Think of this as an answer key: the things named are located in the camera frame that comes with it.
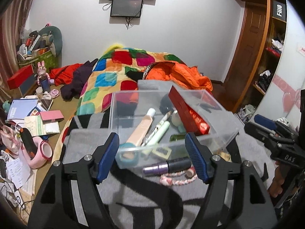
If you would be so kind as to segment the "person's right hand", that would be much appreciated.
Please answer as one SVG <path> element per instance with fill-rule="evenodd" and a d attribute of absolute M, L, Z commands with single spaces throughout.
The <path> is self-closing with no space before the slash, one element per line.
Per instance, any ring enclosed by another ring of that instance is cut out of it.
<path fill-rule="evenodd" d="M 285 178 L 282 176 L 280 171 L 281 162 L 276 161 L 275 164 L 277 165 L 277 168 L 275 169 L 274 172 L 275 175 L 270 187 L 268 188 L 268 193 L 273 198 L 276 198 L 279 194 L 282 193 L 283 189 L 281 185 L 283 185 L 285 180 Z"/>

